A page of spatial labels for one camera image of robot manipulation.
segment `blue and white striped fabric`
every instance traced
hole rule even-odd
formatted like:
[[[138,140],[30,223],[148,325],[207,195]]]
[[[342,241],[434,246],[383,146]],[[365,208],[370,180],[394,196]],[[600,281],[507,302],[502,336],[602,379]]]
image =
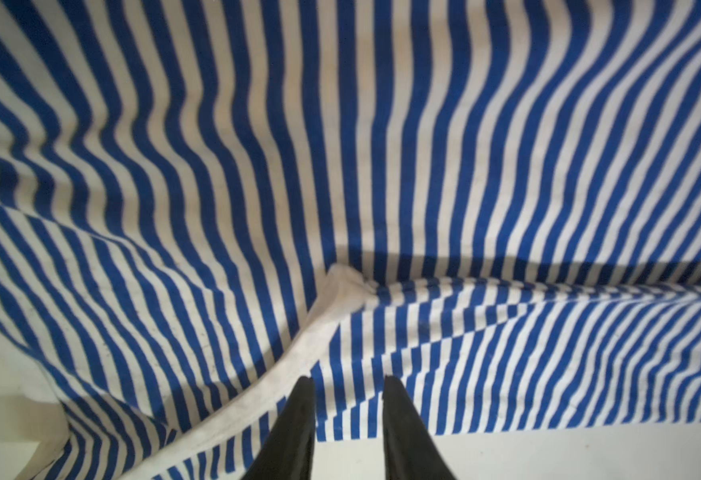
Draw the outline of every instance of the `blue and white striped fabric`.
[[[114,478],[379,283],[319,440],[701,421],[701,0],[4,0],[0,331]],[[165,478],[248,465],[277,406]]]

